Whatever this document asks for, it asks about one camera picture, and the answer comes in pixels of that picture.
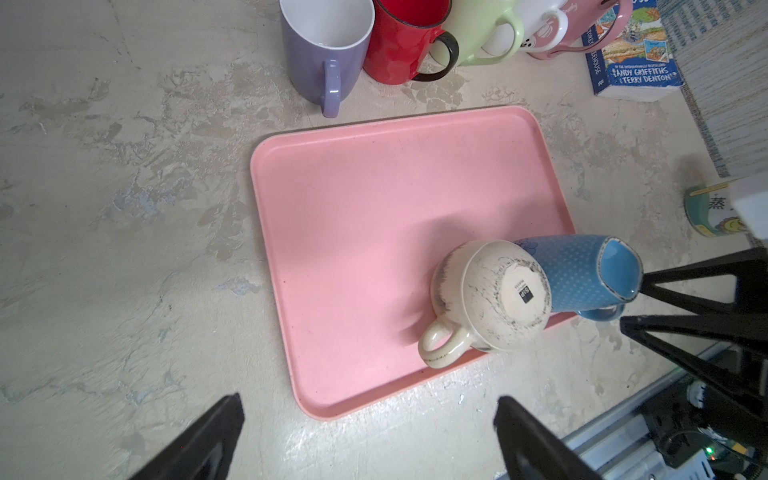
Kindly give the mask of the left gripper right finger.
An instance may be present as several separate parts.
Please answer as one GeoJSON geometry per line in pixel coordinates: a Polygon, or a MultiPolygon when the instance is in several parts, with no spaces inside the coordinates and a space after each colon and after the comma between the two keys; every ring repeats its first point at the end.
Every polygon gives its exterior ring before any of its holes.
{"type": "Polygon", "coordinates": [[[508,479],[600,479],[511,396],[498,399],[494,428],[508,479]]]}

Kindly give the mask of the light green mug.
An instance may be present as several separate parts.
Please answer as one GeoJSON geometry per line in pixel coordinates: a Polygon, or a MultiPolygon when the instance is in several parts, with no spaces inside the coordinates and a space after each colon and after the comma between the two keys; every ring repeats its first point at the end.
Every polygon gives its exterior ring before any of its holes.
{"type": "Polygon", "coordinates": [[[485,66],[500,63],[514,55],[526,39],[524,25],[516,14],[516,1],[508,0],[453,0],[451,10],[442,29],[458,42],[457,66],[485,66]],[[513,29],[512,46],[503,54],[493,57],[479,56],[482,46],[497,27],[508,25],[513,29]]]}

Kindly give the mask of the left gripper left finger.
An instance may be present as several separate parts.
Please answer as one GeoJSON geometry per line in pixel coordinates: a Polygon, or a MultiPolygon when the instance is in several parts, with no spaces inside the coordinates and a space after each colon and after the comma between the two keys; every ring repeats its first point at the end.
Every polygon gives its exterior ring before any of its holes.
{"type": "Polygon", "coordinates": [[[240,395],[222,397],[131,480],[226,479],[244,422],[240,395]]]}

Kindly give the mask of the red mug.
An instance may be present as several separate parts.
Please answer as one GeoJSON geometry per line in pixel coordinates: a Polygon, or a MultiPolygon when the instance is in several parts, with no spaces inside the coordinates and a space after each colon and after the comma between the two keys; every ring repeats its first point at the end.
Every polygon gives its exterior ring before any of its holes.
{"type": "Polygon", "coordinates": [[[375,0],[373,5],[375,22],[363,63],[371,78],[387,85],[433,82],[457,64],[459,43],[442,28],[451,0],[375,0]],[[449,60],[438,72],[421,73],[419,67],[436,42],[447,48],[449,60]]]}

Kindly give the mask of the pink ghost pattern mug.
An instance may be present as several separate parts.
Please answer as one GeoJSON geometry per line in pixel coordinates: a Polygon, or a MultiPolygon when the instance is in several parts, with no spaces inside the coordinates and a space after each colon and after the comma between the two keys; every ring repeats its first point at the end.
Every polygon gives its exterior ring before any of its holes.
{"type": "Polygon", "coordinates": [[[549,60],[563,53],[591,53],[616,40],[628,26],[633,13],[632,0],[566,1],[559,8],[567,20],[559,20],[555,13],[545,13],[544,23],[534,31],[533,47],[528,54],[538,60],[549,60]],[[575,43],[590,29],[609,15],[607,28],[593,40],[584,40],[581,47],[575,43]]]}

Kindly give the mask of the white mug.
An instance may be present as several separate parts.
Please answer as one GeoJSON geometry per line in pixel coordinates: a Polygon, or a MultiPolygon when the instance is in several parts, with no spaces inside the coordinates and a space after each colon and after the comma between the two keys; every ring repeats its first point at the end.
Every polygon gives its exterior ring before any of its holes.
{"type": "MultiPolygon", "coordinates": [[[[520,50],[526,53],[544,53],[557,46],[567,33],[569,20],[565,12],[566,0],[518,1],[513,11],[524,26],[526,39],[520,50]]],[[[514,29],[504,23],[498,26],[483,50],[491,56],[504,54],[514,40],[514,29]]]]}

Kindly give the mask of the purple mug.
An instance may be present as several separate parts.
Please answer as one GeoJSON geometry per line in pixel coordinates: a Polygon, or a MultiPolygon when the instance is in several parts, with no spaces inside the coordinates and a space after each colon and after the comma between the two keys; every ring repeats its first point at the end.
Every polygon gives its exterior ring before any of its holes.
{"type": "Polygon", "coordinates": [[[317,104],[326,118],[362,71],[374,27],[369,0],[281,0],[281,31],[288,75],[294,88],[317,104]]]}

